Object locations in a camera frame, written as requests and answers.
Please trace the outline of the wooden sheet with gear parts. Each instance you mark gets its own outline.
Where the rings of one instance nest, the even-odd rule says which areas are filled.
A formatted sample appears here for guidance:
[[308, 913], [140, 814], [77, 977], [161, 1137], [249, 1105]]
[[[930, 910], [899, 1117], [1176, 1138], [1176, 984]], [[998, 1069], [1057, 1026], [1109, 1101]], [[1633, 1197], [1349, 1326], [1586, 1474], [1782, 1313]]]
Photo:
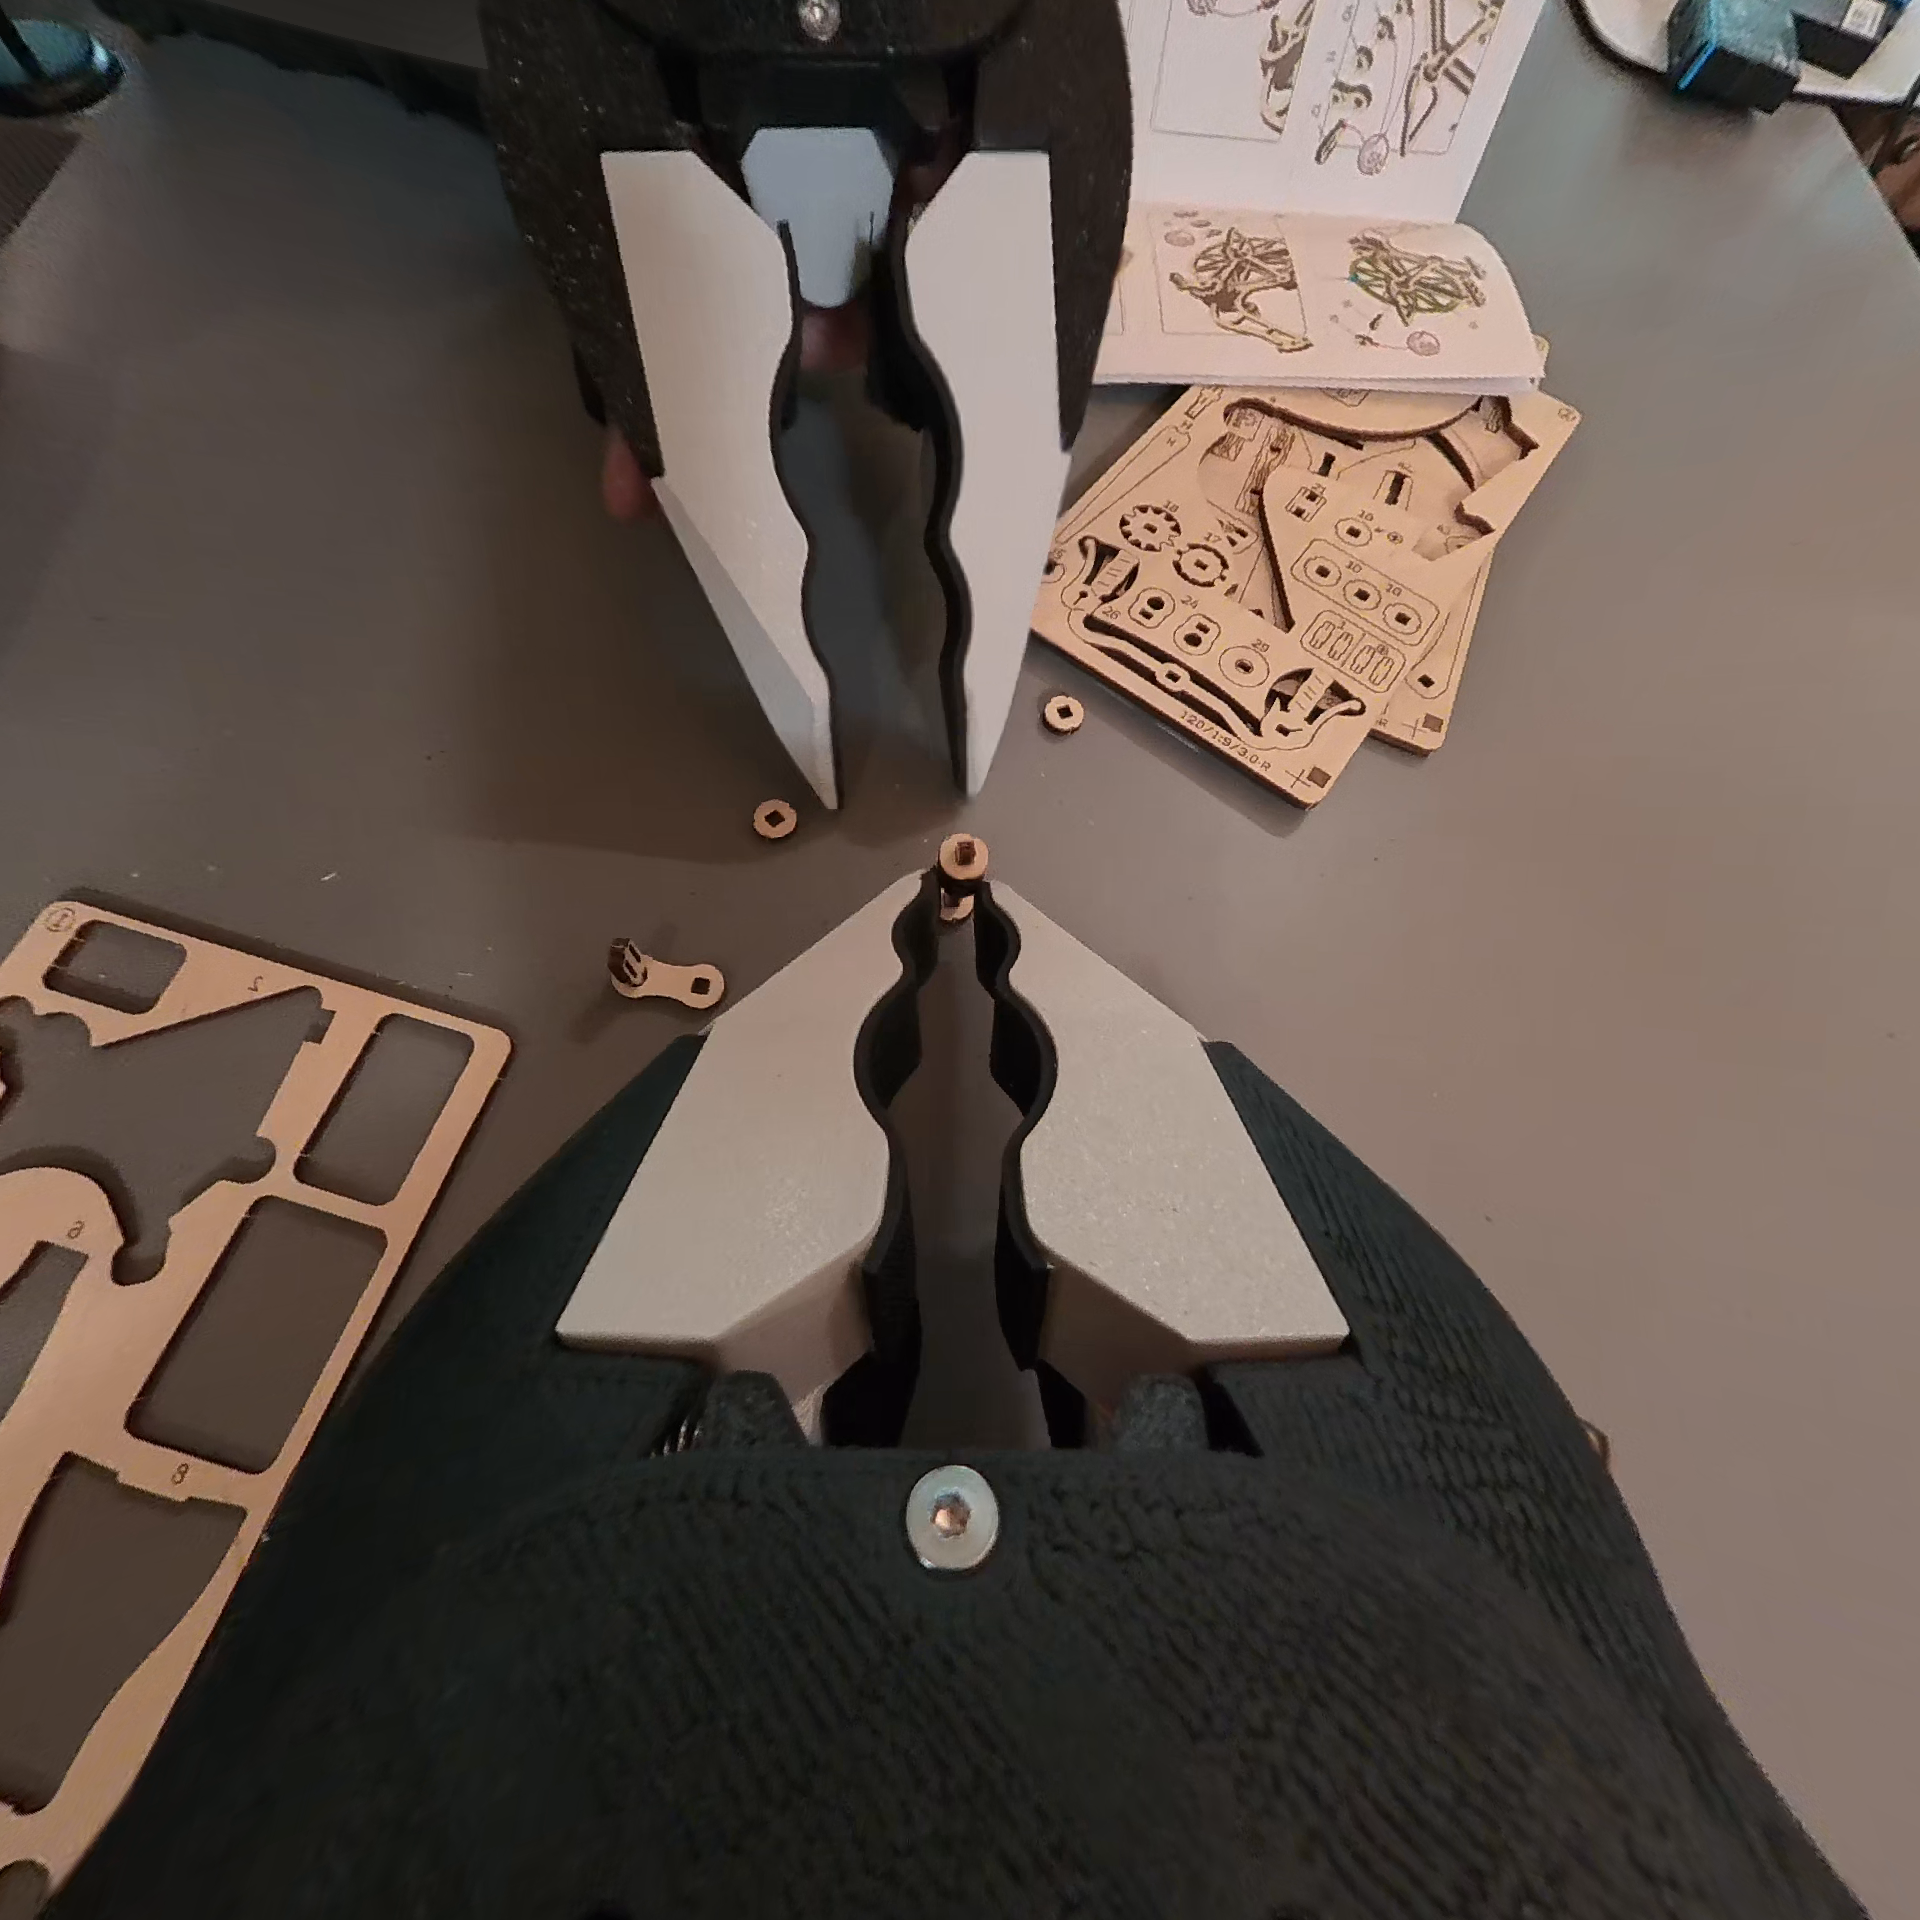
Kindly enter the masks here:
[[1389, 509], [1429, 514], [1448, 552], [1475, 537], [1469, 491], [1517, 459], [1502, 397], [1378, 390], [1188, 388], [1059, 520], [1032, 634], [1113, 688], [1315, 805], [1337, 769], [1307, 749], [1329, 729], [1433, 755], [1485, 592], [1421, 634], [1389, 692], [1313, 683], [1264, 532], [1274, 472], [1342, 481]]

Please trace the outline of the wooden crank part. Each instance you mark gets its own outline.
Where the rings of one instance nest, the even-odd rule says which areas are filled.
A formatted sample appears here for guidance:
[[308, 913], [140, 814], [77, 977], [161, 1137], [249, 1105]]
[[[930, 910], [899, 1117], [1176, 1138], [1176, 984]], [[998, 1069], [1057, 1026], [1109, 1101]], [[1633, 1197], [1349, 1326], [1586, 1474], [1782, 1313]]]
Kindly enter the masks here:
[[637, 949], [632, 939], [618, 939], [609, 949], [609, 984], [622, 998], [664, 998], [694, 1013], [716, 1008], [728, 994], [728, 981], [718, 965], [667, 963]]

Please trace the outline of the wooden sheet with cut-outs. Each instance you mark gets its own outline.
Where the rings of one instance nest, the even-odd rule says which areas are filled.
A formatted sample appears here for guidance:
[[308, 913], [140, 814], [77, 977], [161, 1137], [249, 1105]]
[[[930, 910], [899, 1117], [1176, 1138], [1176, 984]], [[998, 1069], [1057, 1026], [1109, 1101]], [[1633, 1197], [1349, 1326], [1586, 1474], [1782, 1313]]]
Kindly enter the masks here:
[[1372, 737], [1430, 755], [1457, 685], [1502, 532], [1578, 428], [1542, 394], [1483, 397], [1449, 421], [1387, 434], [1396, 396], [1235, 390], [1197, 466], [1219, 512], [1248, 520], [1259, 558], [1238, 602], [1296, 640], [1360, 643], [1342, 662], [1378, 692]]

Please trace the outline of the paper instruction booklet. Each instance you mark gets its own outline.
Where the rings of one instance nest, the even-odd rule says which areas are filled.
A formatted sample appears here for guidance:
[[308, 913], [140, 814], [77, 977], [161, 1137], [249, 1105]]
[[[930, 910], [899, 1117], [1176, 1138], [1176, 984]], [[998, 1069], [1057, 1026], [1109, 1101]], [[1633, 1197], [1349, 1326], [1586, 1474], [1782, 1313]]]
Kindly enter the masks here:
[[1134, 2], [1099, 386], [1497, 394], [1545, 371], [1457, 214], [1540, 2]]

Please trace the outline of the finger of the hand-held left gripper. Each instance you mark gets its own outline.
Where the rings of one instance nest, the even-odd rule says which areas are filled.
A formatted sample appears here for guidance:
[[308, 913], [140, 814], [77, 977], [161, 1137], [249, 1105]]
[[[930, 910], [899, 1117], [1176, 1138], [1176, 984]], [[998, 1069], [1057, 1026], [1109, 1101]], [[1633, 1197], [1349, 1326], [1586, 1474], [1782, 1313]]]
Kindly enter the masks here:
[[657, 424], [657, 498], [762, 713], [836, 809], [810, 537], [778, 462], [800, 364], [790, 243], [694, 150], [610, 150], [604, 180]]
[[1049, 158], [973, 150], [884, 265], [915, 401], [928, 411], [926, 552], [946, 602], [954, 779], [977, 796], [1005, 729], [1068, 473]]

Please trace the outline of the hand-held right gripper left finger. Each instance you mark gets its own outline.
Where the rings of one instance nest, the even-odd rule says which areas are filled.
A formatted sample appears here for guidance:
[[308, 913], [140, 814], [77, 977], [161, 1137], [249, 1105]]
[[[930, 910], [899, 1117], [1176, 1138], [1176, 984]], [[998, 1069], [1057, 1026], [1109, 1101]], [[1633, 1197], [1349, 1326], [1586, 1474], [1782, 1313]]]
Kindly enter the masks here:
[[921, 1067], [942, 885], [909, 874], [710, 1021], [558, 1322], [590, 1353], [764, 1373], [891, 1448], [921, 1369], [893, 1105]]

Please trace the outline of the dark labelled box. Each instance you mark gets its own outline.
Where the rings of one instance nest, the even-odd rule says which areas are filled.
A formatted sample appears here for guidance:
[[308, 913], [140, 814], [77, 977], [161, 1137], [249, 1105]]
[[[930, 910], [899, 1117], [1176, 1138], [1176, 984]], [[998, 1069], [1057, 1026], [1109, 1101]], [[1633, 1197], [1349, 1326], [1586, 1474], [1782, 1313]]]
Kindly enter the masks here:
[[1794, 50], [1803, 66], [1856, 80], [1864, 66], [1916, 16], [1909, 2], [1789, 2]]

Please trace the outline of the black and blue box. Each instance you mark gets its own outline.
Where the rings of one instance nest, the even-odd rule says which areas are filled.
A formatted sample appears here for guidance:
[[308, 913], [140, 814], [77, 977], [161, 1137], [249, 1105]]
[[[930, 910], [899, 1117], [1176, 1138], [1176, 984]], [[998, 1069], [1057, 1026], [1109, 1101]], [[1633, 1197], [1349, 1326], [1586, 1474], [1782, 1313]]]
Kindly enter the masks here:
[[1664, 35], [1678, 99], [1776, 112], [1801, 80], [1793, 2], [1675, 2]]

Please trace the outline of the emptied wooden part sheet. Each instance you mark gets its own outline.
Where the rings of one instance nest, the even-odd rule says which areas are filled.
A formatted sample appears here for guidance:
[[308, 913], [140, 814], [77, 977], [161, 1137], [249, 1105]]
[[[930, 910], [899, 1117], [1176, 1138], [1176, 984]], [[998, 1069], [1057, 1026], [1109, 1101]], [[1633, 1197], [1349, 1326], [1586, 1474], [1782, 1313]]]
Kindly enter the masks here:
[[[120, 929], [177, 947], [180, 965], [150, 1005], [125, 1011], [60, 990], [52, 971], [93, 929]], [[220, 1179], [169, 1221], [153, 1278], [122, 1282], [115, 1261], [129, 1232], [105, 1187], [75, 1168], [33, 1164], [4, 1172], [2, 1249], [10, 1288], [40, 1250], [81, 1260], [60, 1313], [33, 1357], [2, 1426], [4, 1587], [26, 1569], [60, 1469], [90, 1467], [112, 1483], [177, 1508], [205, 1505], [235, 1515], [224, 1557], [180, 1618], [145, 1651], [90, 1716], [75, 1758], [41, 1808], [4, 1804], [4, 1868], [30, 1866], [60, 1888], [104, 1834], [146, 1765], [163, 1723], [205, 1651], [241, 1576], [264, 1544], [291, 1478], [338, 1398], [381, 1306], [480, 1123], [513, 1057], [496, 1026], [425, 1008], [301, 965], [286, 965], [213, 939], [161, 929], [75, 898], [49, 904], [4, 957], [4, 998], [34, 1018], [81, 1021], [92, 1049], [112, 1049], [226, 1018], [298, 993], [313, 993], [324, 1018], [301, 1040], [273, 1092], [257, 1137], [269, 1161], [249, 1184]], [[464, 1066], [394, 1190], [377, 1201], [312, 1184], [301, 1161], [392, 1020], [411, 1020], [466, 1045]], [[366, 1232], [374, 1261], [313, 1382], [298, 1392], [286, 1434], [264, 1466], [224, 1462], [201, 1448], [136, 1434], [138, 1406], [173, 1356], [192, 1314], [254, 1212], [276, 1204]]]

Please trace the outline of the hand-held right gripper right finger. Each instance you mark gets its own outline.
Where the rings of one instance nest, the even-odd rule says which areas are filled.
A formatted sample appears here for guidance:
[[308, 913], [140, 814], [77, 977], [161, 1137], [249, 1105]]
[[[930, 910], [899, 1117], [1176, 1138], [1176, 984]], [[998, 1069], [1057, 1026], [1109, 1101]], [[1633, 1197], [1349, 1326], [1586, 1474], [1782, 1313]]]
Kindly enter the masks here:
[[1202, 1033], [1005, 885], [977, 890], [992, 1080], [1017, 1109], [995, 1288], [1048, 1441], [1081, 1449], [1149, 1377], [1350, 1336]]

